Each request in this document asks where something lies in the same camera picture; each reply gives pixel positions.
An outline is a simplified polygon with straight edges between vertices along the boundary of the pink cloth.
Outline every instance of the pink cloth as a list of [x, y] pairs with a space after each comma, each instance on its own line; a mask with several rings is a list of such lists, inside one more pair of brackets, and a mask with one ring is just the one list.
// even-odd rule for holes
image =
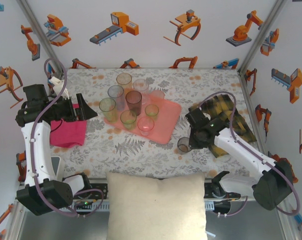
[[[73, 108], [78, 108], [78, 104], [73, 104]], [[50, 144], [61, 148], [72, 148], [73, 146], [82, 146], [85, 143], [87, 121], [51, 121]]]

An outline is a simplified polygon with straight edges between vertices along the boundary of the floral tablecloth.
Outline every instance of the floral tablecloth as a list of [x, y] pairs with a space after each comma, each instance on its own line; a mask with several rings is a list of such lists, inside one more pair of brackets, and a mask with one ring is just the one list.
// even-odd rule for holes
[[[107, 90], [117, 84], [116, 77], [120, 73], [131, 74], [132, 81], [147, 79], [150, 90], [162, 90], [166, 99], [182, 106], [168, 144], [161, 145], [104, 123], [99, 101], [108, 97]], [[188, 108], [217, 91], [229, 91], [235, 95], [236, 107], [252, 129], [236, 70], [69, 69], [67, 89], [73, 103], [77, 101], [76, 93], [82, 93], [98, 117], [87, 121], [83, 146], [51, 146], [52, 155], [58, 155], [65, 161], [65, 177], [85, 172], [89, 178], [105, 178], [106, 171], [154, 178], [197, 172], [205, 172], [207, 178], [212, 178], [223, 170], [249, 175], [230, 155], [215, 158], [208, 149], [192, 150], [185, 155], [177, 151], [178, 139], [188, 137], [189, 124], [185, 118]]]

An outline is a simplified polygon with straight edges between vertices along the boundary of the wallpaper with robot prints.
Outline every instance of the wallpaper with robot prints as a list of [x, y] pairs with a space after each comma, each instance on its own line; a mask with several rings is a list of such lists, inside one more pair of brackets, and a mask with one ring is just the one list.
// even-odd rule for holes
[[[294, 184], [302, 215], [302, 2], [288, 1], [271, 30], [279, 29], [279, 38], [269, 56], [256, 53], [249, 70], [257, 69], [253, 106], [272, 112], [266, 139], [272, 155], [287, 158], [298, 182]], [[247, 82], [249, 92], [253, 76]], [[259, 124], [265, 135], [265, 113]], [[295, 208], [294, 197], [290, 203]]]
[[[83, 4], [33, 0], [29, 5], [38, 21], [45, 23], [43, 31], [53, 39], [53, 50], [68, 67], [74, 59], [97, 68], [119, 68], [134, 59], [141, 68], [169, 68], [177, 59], [197, 56], [195, 68], [235, 68], [241, 65], [274, 3], [129, 0], [107, 1], [102, 7], [94, 0]], [[54, 43], [62, 34], [72, 40]], [[182, 62], [179, 67], [189, 64]]]
[[[21, 25], [30, 24], [20, 10], [17, 1], [0, 0], [4, 11], [0, 11], [0, 216], [14, 202], [19, 185], [16, 154], [26, 149], [21, 128], [15, 121], [18, 110], [26, 100], [23, 87], [31, 84], [46, 84], [43, 64], [48, 58], [43, 50], [40, 58], [33, 61], [28, 39], [22, 34]], [[28, 33], [34, 44], [40, 41]], [[6, 222], [0, 225], [0, 231]]]

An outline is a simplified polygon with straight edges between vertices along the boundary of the yellow plaid cloth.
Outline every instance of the yellow plaid cloth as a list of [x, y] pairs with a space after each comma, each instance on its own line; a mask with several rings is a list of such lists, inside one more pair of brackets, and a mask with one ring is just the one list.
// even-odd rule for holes
[[[202, 104], [201, 109], [203, 113], [210, 115], [211, 120], [220, 118], [222, 121], [226, 122], [227, 119], [230, 120], [233, 106], [234, 104], [228, 94], [220, 94], [205, 101]], [[237, 109], [233, 116], [232, 126], [236, 134], [238, 134], [247, 143], [257, 141], [255, 135], [246, 123], [246, 120], [238, 113]], [[216, 158], [228, 154], [226, 151], [214, 144], [209, 145], [208, 148]]]

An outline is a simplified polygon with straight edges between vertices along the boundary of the beige pillow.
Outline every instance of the beige pillow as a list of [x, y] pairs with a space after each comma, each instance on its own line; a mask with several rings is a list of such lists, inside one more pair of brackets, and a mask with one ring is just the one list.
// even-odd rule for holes
[[158, 180], [108, 172], [107, 240], [207, 240], [202, 173]]

